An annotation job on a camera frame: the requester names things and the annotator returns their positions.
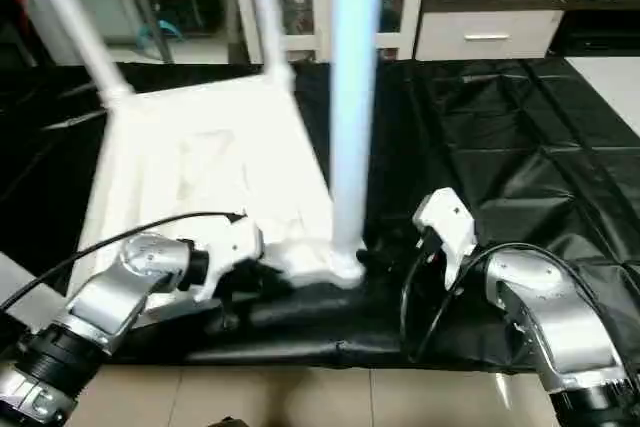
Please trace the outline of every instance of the white pole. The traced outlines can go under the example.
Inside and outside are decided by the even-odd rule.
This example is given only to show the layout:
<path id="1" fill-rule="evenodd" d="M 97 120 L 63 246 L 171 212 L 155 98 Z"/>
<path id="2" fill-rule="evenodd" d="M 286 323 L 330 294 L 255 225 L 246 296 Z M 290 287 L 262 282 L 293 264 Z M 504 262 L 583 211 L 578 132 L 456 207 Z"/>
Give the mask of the white pole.
<path id="1" fill-rule="evenodd" d="M 366 213 L 375 34 L 381 0 L 334 0 L 331 69 L 333 248 L 355 253 Z"/>
<path id="2" fill-rule="evenodd" d="M 105 105 L 133 93 L 111 60 L 102 38 L 79 0 L 49 0 L 60 23 L 82 56 Z"/>
<path id="3" fill-rule="evenodd" d="M 264 72 L 292 90 L 291 67 L 285 58 L 282 43 L 282 9 L 279 0 L 256 0 L 260 20 L 260 38 L 264 57 Z"/>

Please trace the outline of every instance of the silver robotic arm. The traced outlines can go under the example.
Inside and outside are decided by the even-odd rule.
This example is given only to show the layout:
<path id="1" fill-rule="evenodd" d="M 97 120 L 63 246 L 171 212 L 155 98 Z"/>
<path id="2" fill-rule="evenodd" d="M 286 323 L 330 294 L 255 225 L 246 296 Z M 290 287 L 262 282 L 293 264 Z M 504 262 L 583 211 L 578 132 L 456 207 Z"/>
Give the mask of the silver robotic arm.
<path id="1" fill-rule="evenodd" d="M 531 346 L 560 425 L 640 425 L 620 353 L 566 272 L 540 253 L 505 250 L 488 260 L 485 287 Z"/>
<path id="2" fill-rule="evenodd" d="M 233 264 L 261 253 L 259 230 L 243 221 L 209 251 L 153 233 L 131 237 L 113 264 L 91 277 L 17 362 L 0 371 L 0 426 L 63 425 L 151 294 L 199 285 L 194 302 L 205 301 Z"/>

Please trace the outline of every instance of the black connector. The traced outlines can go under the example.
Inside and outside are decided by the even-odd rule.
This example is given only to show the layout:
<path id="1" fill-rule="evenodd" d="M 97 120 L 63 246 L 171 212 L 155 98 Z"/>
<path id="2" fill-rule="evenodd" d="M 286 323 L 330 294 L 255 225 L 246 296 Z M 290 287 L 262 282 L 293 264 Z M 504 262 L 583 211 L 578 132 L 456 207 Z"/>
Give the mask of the black connector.
<path id="1" fill-rule="evenodd" d="M 31 339 L 15 368 L 76 398 L 107 357 L 93 342 L 50 325 Z"/>
<path id="2" fill-rule="evenodd" d="M 640 425 L 634 389 L 628 380 L 550 394 L 562 427 L 628 427 Z"/>
<path id="3" fill-rule="evenodd" d="M 197 250 L 193 240 L 178 239 L 189 246 L 189 265 L 184 277 L 178 284 L 178 290 L 186 291 L 192 285 L 203 285 L 207 278 L 209 270 L 209 252 L 206 250 Z"/>

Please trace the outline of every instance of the black plastic sheet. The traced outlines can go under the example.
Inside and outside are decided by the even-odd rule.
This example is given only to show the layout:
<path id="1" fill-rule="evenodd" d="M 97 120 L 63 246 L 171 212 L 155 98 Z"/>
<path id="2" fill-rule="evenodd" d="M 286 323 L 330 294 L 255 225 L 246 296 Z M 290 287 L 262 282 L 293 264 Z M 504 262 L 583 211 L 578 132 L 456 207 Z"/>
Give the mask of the black plastic sheet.
<path id="1" fill-rule="evenodd" d="M 137 91 L 255 73 L 122 69 Z M 296 98 L 327 177 L 329 67 L 297 71 Z M 5 76 L 1 90 L 0 249 L 37 273 L 75 248 L 105 115 L 82 69 Z M 140 329 L 117 360 L 408 365 L 398 304 L 415 240 L 409 218 L 424 195 L 451 186 L 476 219 L 480 245 L 527 241 L 579 266 L 640 361 L 638 160 L 640 139 L 563 60 L 381 64 L 365 232 L 373 260 L 364 284 L 272 289 L 257 269 L 260 299 Z M 442 297 L 440 269 L 424 272 L 415 290 L 410 342 Z M 483 300 L 478 279 L 445 320 L 422 367 L 532 368 L 521 336 Z"/>

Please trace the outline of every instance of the tiled floor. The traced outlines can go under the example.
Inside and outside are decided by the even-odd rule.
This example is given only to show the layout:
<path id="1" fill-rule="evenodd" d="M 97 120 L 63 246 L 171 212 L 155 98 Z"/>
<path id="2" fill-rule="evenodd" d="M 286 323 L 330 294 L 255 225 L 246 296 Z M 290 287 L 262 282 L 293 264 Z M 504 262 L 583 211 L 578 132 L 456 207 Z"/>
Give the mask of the tiled floor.
<path id="1" fill-rule="evenodd" d="M 640 135 L 640 57 L 572 57 L 567 60 Z"/>
<path id="2" fill-rule="evenodd" d="M 548 427 L 536 376 L 303 367 L 105 367 L 71 427 L 206 427 L 226 416 L 250 427 Z"/>

